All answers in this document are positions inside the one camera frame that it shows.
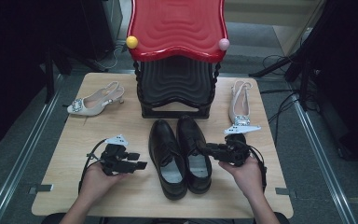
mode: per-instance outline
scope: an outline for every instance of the pink ball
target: pink ball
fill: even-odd
[[[229,41],[226,38],[219,40],[219,48],[221,50],[227,50],[229,47]]]

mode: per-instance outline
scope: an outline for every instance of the shoe lace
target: shoe lace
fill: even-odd
[[[189,152],[192,156],[198,156],[200,154],[199,148],[197,147],[197,141],[196,141],[196,139],[194,139],[192,137],[187,138],[187,142],[190,147]]]
[[[162,143],[161,145],[158,146],[158,150],[160,151],[160,155],[162,155],[161,158],[161,166],[166,166],[168,165],[172,160],[173,160],[173,156],[172,154],[176,154],[173,150],[173,145],[172,143]]]

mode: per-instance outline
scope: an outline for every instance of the red stool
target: red stool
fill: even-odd
[[[127,46],[144,118],[209,118],[229,45],[223,11],[224,0],[132,0]],[[153,110],[172,102],[197,111]]]

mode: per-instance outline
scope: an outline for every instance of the robotic hand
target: robotic hand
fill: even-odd
[[[133,173],[135,170],[144,170],[147,162],[137,161],[139,159],[138,153],[128,153],[126,148],[121,145],[108,144],[105,151],[101,155],[101,164],[103,165],[103,172],[106,175],[117,173]]]
[[[258,160],[258,166],[261,171],[263,189],[266,188],[266,172],[267,167],[264,165],[264,159],[261,153],[246,144],[245,136],[242,133],[233,133],[225,137],[225,144],[216,144],[216,143],[203,143],[197,142],[197,147],[200,150],[200,153],[206,156],[212,156],[217,161],[225,161],[234,164],[235,166],[242,166],[245,160],[249,157],[255,157]]]
[[[102,144],[107,143],[107,146],[104,152],[101,154],[101,158],[95,156],[95,150]],[[140,154],[138,153],[128,153],[126,152],[126,146],[128,142],[124,139],[122,135],[118,135],[113,138],[104,139],[99,142],[91,153],[87,154],[87,161],[83,169],[83,173],[79,182],[78,192],[83,182],[84,175],[86,174],[87,169],[89,168],[89,162],[92,159],[96,159],[103,166],[103,172],[106,175],[113,175],[114,173],[133,173],[135,170],[144,170],[146,168],[146,161],[137,161]]]

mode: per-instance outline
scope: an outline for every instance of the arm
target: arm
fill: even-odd
[[[219,165],[234,177],[235,182],[252,207],[257,224],[279,223],[264,195],[261,172],[255,158],[248,157],[241,167],[222,161],[219,162]]]
[[[99,162],[92,164],[86,171],[77,199],[60,223],[84,222],[91,207],[101,200],[104,194],[125,176],[127,175],[106,175]]]

